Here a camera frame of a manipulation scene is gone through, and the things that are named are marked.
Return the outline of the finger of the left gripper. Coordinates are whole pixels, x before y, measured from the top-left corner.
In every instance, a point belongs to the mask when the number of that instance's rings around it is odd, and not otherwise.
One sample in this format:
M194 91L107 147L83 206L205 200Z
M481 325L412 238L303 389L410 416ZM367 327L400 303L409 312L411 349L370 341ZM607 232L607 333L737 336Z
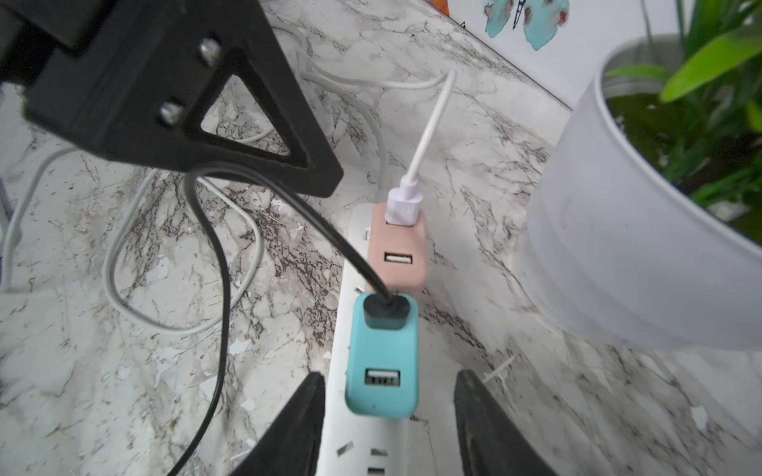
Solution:
M202 121L241 79L287 152ZM343 169L257 1L5 1L1 79L25 118L105 160L186 172L229 161L327 198Z

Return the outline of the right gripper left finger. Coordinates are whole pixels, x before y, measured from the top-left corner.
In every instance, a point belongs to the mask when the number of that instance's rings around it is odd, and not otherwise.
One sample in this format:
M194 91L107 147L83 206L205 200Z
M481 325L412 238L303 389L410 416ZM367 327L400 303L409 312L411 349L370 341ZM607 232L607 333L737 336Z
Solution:
M231 475L315 475L324 418L325 377L311 372Z

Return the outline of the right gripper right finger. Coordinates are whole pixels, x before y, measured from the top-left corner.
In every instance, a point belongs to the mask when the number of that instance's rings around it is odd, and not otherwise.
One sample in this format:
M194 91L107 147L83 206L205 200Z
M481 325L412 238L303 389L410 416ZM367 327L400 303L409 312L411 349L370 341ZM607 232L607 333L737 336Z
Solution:
M553 475L472 371L458 372L454 410L466 475Z

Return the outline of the white power strip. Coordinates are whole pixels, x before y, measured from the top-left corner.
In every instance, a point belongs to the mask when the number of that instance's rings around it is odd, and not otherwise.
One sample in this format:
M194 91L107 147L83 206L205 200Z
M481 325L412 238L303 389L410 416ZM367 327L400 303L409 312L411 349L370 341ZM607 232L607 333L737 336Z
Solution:
M317 475L407 475L409 422L353 414L345 402L353 307L363 277L345 262L337 306L331 363L325 383L325 418Z

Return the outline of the teal USB charger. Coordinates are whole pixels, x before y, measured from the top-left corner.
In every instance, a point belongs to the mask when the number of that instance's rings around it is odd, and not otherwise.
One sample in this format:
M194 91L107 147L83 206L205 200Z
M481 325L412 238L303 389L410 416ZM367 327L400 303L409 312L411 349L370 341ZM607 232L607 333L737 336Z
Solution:
M391 303L365 293L353 306L344 399L351 412L408 418L419 404L419 307L406 294Z

